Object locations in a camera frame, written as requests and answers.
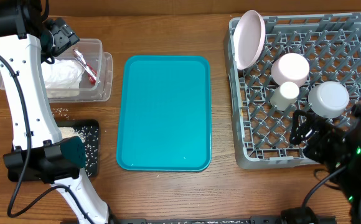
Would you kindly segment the large white plate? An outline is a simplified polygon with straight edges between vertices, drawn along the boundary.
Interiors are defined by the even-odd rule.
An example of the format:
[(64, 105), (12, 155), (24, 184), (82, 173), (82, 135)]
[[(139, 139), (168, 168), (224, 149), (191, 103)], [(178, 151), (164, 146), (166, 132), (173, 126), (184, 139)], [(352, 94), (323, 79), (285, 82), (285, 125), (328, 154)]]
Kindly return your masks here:
[(233, 42), (237, 69), (244, 70), (254, 65), (265, 43), (265, 22), (258, 12), (249, 10), (241, 16)]

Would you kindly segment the white cup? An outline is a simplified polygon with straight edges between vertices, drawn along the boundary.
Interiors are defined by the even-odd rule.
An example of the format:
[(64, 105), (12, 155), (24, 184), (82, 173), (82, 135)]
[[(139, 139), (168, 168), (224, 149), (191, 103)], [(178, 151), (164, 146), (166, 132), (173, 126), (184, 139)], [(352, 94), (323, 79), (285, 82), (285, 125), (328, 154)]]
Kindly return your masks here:
[(270, 99), (272, 106), (284, 111), (289, 105), (293, 105), (299, 96), (299, 87), (293, 82), (284, 82), (275, 89)]

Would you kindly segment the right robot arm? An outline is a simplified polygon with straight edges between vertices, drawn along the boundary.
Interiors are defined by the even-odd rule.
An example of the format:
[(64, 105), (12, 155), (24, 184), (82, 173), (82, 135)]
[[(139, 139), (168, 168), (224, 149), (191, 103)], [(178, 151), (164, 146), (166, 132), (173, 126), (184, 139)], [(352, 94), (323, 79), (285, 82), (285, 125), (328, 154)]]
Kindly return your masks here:
[(334, 217), (320, 217), (307, 205), (327, 181), (335, 183), (350, 203), (351, 222), (361, 223), (361, 101), (351, 113), (356, 121), (346, 131), (313, 113), (293, 113), (290, 143), (305, 142), (304, 155), (326, 166), (329, 174), (308, 192), (300, 207), (283, 210), (277, 223), (335, 223)]

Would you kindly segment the small pink bowl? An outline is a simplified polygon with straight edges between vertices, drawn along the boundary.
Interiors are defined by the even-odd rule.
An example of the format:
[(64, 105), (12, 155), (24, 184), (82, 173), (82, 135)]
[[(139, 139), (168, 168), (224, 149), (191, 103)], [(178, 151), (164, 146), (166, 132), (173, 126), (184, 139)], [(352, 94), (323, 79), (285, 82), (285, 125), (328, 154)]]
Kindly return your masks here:
[(274, 62), (271, 76), (278, 85), (293, 82), (298, 87), (302, 87), (307, 80), (309, 70), (309, 63), (305, 57), (297, 53), (288, 53)]

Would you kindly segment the grey bowl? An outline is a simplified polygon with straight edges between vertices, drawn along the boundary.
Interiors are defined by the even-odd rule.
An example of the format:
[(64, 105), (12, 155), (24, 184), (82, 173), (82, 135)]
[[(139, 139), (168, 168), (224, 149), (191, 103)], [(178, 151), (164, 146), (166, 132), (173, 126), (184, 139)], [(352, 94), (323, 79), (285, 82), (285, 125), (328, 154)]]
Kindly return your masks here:
[(308, 94), (308, 102), (315, 114), (323, 118), (340, 116), (349, 104), (349, 93), (342, 84), (328, 81), (315, 86)]

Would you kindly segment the white napkin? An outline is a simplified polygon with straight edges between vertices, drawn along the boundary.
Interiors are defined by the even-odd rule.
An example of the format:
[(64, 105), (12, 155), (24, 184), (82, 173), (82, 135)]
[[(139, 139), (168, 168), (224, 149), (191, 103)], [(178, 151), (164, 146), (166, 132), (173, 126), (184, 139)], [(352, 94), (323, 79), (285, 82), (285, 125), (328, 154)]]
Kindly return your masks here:
[(79, 88), (85, 69), (75, 60), (55, 60), (41, 65), (45, 87), (49, 89)]

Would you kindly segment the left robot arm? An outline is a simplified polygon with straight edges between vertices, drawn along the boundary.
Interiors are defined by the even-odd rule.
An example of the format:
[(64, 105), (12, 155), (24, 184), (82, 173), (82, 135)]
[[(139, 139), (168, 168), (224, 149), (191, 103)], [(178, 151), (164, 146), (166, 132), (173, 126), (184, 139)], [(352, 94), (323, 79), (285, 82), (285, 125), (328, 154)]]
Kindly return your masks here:
[(52, 64), (79, 38), (41, 1), (0, 1), (0, 73), (11, 111), (12, 151), (4, 164), (18, 184), (40, 180), (58, 191), (79, 223), (116, 223), (85, 172), (82, 140), (64, 138), (52, 116), (42, 64)]

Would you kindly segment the red snack wrapper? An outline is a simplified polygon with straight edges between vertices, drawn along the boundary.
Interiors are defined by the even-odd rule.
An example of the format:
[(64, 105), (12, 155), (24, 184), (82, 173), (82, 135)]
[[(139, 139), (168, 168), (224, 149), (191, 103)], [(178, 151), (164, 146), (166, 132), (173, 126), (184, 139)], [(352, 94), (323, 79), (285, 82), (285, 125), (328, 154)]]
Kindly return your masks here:
[(73, 49), (73, 54), (78, 63), (84, 68), (84, 70), (88, 74), (88, 80), (91, 84), (95, 84), (97, 80), (97, 72), (93, 69), (93, 67), (87, 63), (83, 54), (78, 49)]

